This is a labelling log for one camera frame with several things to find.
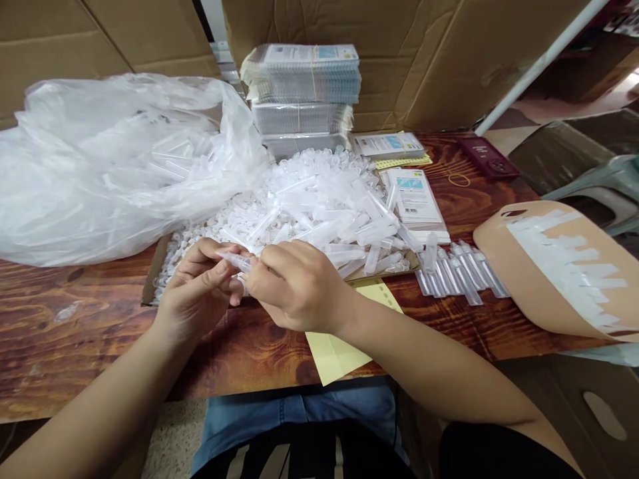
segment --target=plastic stool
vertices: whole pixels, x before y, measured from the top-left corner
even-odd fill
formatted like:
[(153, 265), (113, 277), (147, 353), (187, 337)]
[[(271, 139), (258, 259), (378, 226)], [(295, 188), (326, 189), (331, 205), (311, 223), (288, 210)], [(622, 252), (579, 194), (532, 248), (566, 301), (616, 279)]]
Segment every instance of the plastic stool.
[(639, 228), (639, 156), (615, 156), (542, 198), (557, 201), (571, 196), (588, 196), (610, 208), (615, 220), (604, 230), (611, 236)]

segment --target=blue jeans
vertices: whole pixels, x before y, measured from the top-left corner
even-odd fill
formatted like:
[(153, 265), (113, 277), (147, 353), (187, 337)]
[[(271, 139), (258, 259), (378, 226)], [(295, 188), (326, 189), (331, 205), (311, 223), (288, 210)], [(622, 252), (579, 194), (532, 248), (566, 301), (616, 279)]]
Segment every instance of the blue jeans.
[(285, 422), (356, 419), (395, 448), (408, 464), (395, 429), (395, 397), (385, 377), (265, 391), (208, 400), (202, 446), (193, 474), (218, 454)]

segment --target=maroon card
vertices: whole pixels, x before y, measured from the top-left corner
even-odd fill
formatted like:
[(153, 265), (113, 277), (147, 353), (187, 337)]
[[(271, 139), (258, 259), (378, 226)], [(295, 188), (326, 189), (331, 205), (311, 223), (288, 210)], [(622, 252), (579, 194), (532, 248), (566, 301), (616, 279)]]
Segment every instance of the maroon card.
[(459, 146), (487, 178), (509, 180), (521, 176), (515, 165), (486, 138), (464, 138), (459, 141)]

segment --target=yellow paper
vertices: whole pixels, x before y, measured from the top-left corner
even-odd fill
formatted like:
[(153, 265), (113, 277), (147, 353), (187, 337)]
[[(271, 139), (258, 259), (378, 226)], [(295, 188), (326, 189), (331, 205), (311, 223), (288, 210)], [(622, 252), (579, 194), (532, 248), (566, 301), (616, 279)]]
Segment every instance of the yellow paper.
[(375, 160), (375, 167), (378, 170), (396, 168), (398, 166), (420, 166), (432, 164), (433, 161), (428, 153), (424, 153), (421, 158), (398, 158), (396, 160)]
[[(398, 312), (402, 312), (388, 286), (381, 279), (360, 279), (351, 286), (368, 299), (382, 303)], [(328, 334), (306, 333), (311, 354), (318, 368), (322, 386), (343, 378), (348, 373), (368, 363), (371, 358), (359, 349), (341, 339)]]

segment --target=wood grain tabletop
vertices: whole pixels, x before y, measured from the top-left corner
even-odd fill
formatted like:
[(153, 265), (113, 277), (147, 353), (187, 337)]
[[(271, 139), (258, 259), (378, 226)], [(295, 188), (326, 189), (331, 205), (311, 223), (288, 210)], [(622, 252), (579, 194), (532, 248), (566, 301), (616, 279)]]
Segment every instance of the wood grain tabletop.
[[(520, 179), (482, 177), (457, 146), (462, 136), (468, 134), (419, 138), (434, 160), (423, 169), (451, 237), (471, 241), (472, 231), (502, 206), (538, 197)], [(453, 173), (466, 175), (470, 186), (450, 183)], [(0, 422), (54, 415), (149, 327), (155, 310), (140, 306), (140, 296), (154, 248), (91, 266), (43, 269), (0, 261)], [(385, 282), (405, 314), (490, 361), (608, 344), (544, 331), (511, 299), (495, 299), (490, 291), (481, 294), (483, 306), (471, 307), (463, 297), (423, 297), (412, 274)], [(424, 351), (422, 360), (437, 358)], [(383, 373), (373, 362), (349, 377)], [(249, 299), (201, 341), (169, 399), (319, 382), (304, 334), (275, 326)]]

